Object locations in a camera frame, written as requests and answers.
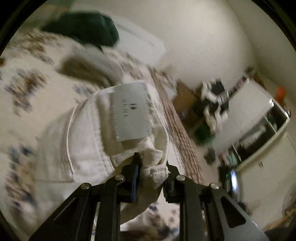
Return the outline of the black and white garment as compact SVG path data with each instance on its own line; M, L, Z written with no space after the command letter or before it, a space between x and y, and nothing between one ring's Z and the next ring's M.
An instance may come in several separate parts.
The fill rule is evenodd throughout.
M205 121L215 135L228 120L229 111L229 93L220 79L202 83L201 101Z

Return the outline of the white shelf cabinet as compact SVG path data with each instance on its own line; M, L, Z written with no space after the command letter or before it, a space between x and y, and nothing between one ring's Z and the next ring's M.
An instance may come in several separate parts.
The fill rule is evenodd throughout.
M228 120L215 135L216 155L232 152L242 170L285 132L290 116L258 83L248 79L229 100Z

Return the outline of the brown wooden furniture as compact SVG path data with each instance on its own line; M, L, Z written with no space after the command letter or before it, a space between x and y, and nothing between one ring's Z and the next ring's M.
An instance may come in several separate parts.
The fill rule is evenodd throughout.
M202 101L182 81L177 81L177 96L173 106L188 133L193 133L204 120Z

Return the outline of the folded grey towel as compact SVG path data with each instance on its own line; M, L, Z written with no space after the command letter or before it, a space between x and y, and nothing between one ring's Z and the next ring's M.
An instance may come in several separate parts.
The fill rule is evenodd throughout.
M118 63L91 45L73 48L71 53L61 60L57 72L104 88L122 84L124 77Z

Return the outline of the orange object on cabinet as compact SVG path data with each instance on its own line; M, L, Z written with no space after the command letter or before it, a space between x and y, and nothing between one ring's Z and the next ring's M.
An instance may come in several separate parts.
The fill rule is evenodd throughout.
M280 86L277 89L276 95L275 95L275 100L281 105L285 105L285 97L286 97L286 90L283 86Z

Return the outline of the white pants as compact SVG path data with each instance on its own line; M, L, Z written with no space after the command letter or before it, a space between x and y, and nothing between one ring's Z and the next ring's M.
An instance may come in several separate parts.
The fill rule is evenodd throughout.
M102 184L139 153L135 202L121 205L121 223L155 202L168 177L169 137L156 90L143 81L100 90L52 121L38 142L34 198L44 222L82 183Z

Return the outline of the floral patterned bedspread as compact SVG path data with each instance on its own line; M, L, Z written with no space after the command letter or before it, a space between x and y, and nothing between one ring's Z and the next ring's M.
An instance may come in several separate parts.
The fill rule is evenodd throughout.
M15 35L2 55L1 211L20 240L28 240L41 224L34 192L38 142L45 128L91 95L107 89L57 72L61 60L75 47L86 46L33 29ZM165 90L175 87L175 82L129 53L113 48L102 52L121 66L122 84L143 81L156 90L158 110L169 137L166 162L204 183L199 160Z

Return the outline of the dark green cloth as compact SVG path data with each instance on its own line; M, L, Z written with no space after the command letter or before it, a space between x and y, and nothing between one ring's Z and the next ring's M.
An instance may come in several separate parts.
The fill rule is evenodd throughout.
M41 28L44 32L60 34L81 44L91 44L99 49L113 47L119 33L111 17L100 12L65 13Z

